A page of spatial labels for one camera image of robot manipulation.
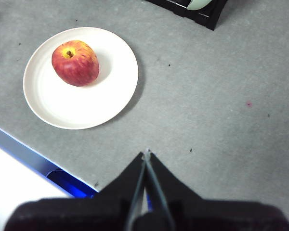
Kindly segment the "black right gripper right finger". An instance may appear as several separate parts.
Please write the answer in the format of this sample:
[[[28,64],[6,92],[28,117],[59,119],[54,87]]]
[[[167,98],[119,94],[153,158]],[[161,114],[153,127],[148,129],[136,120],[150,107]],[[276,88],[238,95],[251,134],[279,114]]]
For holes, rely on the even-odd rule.
[[[275,206],[204,199],[152,152],[142,160],[152,209],[135,220],[136,231],[289,231],[289,220]]]

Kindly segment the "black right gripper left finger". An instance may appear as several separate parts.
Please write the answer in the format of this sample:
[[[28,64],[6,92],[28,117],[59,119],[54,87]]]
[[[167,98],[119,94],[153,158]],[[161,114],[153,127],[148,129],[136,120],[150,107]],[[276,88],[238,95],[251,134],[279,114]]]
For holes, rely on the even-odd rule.
[[[45,198],[23,203],[6,231],[122,231],[137,184],[144,173],[139,153],[121,174],[94,197]]]

